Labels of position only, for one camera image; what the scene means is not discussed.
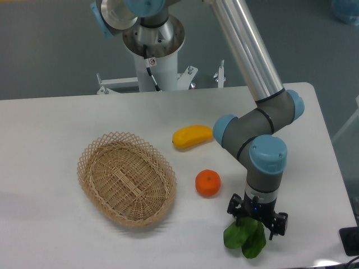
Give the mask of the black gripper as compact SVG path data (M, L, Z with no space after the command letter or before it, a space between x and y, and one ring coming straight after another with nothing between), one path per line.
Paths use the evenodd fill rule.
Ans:
M229 200L227 213L235 218L236 226L246 217L260 221L270 230L269 240L273 236L284 236L288 225L288 214L274 212L277 192L261 193L245 190L244 200L234 193Z

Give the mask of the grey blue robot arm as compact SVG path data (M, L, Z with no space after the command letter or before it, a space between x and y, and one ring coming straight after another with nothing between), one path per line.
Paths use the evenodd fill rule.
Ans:
M225 115L213 136L247 170L243 197L234 194L228 213L261 222L271 235L284 235L288 215L275 212L287 163L287 147L275 133L299 118L302 98L287 90L268 55L245 1L210 1L229 48L256 103L242 117ZM177 74L177 52L185 40L182 23L170 15L173 1L94 1L90 8L102 33L122 35L132 53L141 92L187 89Z

